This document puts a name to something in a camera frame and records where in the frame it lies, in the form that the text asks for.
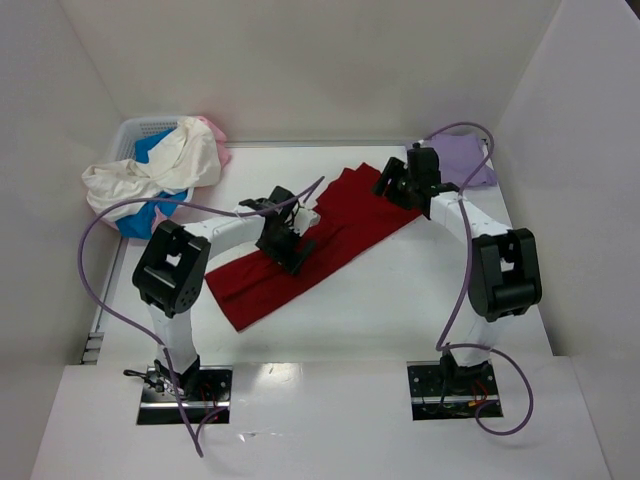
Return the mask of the blue t shirt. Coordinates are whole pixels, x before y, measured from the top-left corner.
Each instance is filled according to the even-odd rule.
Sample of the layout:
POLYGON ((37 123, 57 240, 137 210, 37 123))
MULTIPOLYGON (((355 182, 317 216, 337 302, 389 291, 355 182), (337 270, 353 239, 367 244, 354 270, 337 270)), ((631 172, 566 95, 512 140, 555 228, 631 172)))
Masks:
POLYGON ((114 162, 111 202, 120 206, 105 218, 125 237, 148 239, 160 216, 169 217, 196 186, 196 155, 186 133, 179 129, 135 143, 135 159, 114 162))

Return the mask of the cream white t shirt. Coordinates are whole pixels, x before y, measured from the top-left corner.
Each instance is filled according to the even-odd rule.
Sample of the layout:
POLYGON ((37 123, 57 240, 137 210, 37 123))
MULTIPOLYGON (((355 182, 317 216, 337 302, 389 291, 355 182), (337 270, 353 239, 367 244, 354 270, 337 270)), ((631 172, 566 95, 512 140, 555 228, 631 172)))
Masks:
POLYGON ((177 194, 217 184, 231 153, 226 135, 204 117, 183 116, 153 146, 148 161, 123 160, 89 166, 82 174, 87 202, 96 213, 129 199, 177 194))

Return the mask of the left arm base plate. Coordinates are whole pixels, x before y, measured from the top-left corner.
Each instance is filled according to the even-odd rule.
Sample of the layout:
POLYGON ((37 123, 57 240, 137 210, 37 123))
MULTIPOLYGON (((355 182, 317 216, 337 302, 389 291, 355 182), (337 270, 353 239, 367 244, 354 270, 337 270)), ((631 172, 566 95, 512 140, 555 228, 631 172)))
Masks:
MULTIPOLYGON (((136 424, 139 426, 176 425, 182 422, 173 388, 154 366, 143 372, 125 370, 125 376, 143 381, 136 424)), ((203 366, 196 383, 187 394, 181 393, 182 404, 190 423, 197 426, 208 418, 209 424, 228 424, 230 420, 231 367, 203 366)))

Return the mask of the red t shirt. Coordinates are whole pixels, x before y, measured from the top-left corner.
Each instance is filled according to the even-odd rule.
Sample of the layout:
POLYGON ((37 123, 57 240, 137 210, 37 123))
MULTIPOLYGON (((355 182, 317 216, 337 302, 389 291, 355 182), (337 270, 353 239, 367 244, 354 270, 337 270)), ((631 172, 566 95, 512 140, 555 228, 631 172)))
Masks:
POLYGON ((315 247, 296 275, 255 251, 205 275, 238 332, 273 313, 420 216, 371 192, 380 172, 363 163, 345 168, 316 200, 320 222, 304 234, 315 247))

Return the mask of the white plastic laundry basket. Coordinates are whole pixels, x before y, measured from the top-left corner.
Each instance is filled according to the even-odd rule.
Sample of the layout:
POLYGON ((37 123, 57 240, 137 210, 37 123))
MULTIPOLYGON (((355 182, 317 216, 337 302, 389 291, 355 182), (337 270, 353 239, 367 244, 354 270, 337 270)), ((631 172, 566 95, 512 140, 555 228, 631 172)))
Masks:
POLYGON ((125 120, 111 141, 104 162, 135 159, 135 143, 143 138, 175 128, 182 115, 136 117, 125 120))

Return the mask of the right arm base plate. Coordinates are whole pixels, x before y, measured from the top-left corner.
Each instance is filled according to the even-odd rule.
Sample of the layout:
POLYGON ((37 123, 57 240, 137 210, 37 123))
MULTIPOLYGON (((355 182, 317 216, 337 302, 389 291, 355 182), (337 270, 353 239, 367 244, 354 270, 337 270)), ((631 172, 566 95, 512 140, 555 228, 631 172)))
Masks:
POLYGON ((414 421, 474 419, 503 416, 493 366, 485 361, 446 373, 437 361, 407 364, 414 421))

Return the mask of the folded purple t shirt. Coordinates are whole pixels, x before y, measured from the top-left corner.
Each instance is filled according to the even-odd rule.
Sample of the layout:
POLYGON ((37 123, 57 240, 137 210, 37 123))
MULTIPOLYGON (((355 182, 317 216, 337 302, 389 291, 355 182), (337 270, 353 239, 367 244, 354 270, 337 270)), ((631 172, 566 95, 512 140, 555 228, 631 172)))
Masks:
POLYGON ((433 148, 439 157, 442 181, 458 186, 485 157, 484 143, 475 133, 440 133, 426 141, 425 146, 433 148))

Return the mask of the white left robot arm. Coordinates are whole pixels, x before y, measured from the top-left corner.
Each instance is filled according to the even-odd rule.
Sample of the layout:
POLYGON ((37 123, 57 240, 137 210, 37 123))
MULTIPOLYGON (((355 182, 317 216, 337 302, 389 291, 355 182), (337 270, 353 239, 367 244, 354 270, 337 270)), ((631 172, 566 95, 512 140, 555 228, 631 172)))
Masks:
POLYGON ((200 356, 193 342, 191 308, 201 293, 208 262, 252 243, 272 263, 295 275, 315 248, 303 235, 320 219, 292 192, 277 186, 269 197, 244 200, 228 214, 186 225, 161 222, 132 281, 160 339, 154 366, 168 389, 186 398, 198 388, 200 356))

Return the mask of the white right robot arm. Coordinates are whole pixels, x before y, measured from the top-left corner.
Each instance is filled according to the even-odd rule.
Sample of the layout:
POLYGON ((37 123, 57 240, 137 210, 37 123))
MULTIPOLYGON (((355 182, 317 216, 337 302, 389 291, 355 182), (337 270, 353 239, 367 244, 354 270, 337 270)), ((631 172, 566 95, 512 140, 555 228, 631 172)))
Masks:
POLYGON ((372 193, 445 228, 466 247, 461 298, 437 341, 443 384, 467 389, 487 368, 500 321, 525 314, 542 297, 536 240, 527 228, 514 229, 469 201, 460 188, 443 182, 439 157, 416 144, 402 161, 391 157, 372 193))

